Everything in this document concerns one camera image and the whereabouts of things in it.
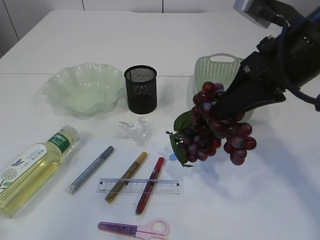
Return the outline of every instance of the red glitter pen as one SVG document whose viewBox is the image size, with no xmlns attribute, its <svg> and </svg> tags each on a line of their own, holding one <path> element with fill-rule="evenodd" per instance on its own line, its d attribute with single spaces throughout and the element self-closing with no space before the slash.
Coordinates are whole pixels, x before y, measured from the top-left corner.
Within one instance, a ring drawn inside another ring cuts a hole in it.
<svg viewBox="0 0 320 240">
<path fill-rule="evenodd" d="M 163 157 L 159 157 L 149 179 L 158 178 L 162 165 L 164 164 L 164 161 L 165 159 Z M 152 181 L 148 181 L 144 188 L 140 201 L 136 206 L 135 214 L 140 215 L 144 211 L 153 188 L 154 188 L 154 183 Z"/>
</svg>

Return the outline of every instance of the gold glitter pen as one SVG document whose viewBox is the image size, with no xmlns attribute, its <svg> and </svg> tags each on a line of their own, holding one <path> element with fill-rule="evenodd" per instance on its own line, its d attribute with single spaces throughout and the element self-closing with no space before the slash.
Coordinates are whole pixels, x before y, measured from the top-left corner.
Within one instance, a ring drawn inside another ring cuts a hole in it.
<svg viewBox="0 0 320 240">
<path fill-rule="evenodd" d="M 143 161 L 146 159 L 147 153 L 143 151 L 140 156 L 132 163 L 132 165 L 129 167 L 129 169 L 123 174 L 121 177 L 122 179 L 130 179 L 135 174 L 135 172 L 138 170 L 140 165 L 143 163 Z M 107 203 L 112 203 L 112 201 L 116 198 L 118 193 L 121 191 L 121 189 L 126 184 L 126 181 L 118 181 L 114 187 L 110 190 L 108 195 L 105 197 L 105 200 Z"/>
</svg>

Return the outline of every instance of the ruler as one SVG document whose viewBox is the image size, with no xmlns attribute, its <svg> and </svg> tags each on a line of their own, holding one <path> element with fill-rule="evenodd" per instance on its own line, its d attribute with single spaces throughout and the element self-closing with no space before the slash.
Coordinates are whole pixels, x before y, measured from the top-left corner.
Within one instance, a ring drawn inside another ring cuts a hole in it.
<svg viewBox="0 0 320 240">
<path fill-rule="evenodd" d="M 118 181 L 125 182 L 121 191 L 117 192 L 119 194 L 142 194 L 148 182 L 154 183 L 152 194 L 180 195 L 183 191 L 179 180 L 100 178 L 96 192 L 109 193 Z"/>
</svg>

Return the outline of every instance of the bunch of grapes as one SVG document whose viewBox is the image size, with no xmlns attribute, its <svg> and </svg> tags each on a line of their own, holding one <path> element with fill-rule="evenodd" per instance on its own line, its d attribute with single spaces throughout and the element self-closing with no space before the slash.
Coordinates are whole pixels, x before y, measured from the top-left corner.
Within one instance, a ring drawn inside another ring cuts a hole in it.
<svg viewBox="0 0 320 240">
<path fill-rule="evenodd" d="M 184 130 L 182 142 L 178 144 L 189 162 L 205 161 L 214 156 L 224 138 L 226 143 L 223 149 L 230 154 L 234 165 L 242 165 L 247 151 L 257 146 L 256 140 L 250 136 L 251 125 L 239 122 L 245 113 L 226 120 L 215 118 L 213 106 L 224 95 L 221 83 L 205 82 L 202 91 L 193 97 L 195 106 L 192 108 L 190 126 Z"/>
</svg>

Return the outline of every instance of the black mesh pencil holder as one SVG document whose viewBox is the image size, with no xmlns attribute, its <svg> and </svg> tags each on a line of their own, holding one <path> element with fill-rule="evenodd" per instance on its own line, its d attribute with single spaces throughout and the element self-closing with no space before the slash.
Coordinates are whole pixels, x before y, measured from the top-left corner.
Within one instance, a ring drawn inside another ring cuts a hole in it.
<svg viewBox="0 0 320 240">
<path fill-rule="evenodd" d="M 124 72 L 129 109 L 136 114 L 151 113 L 157 107 L 157 71 L 150 66 L 132 66 Z"/>
</svg>

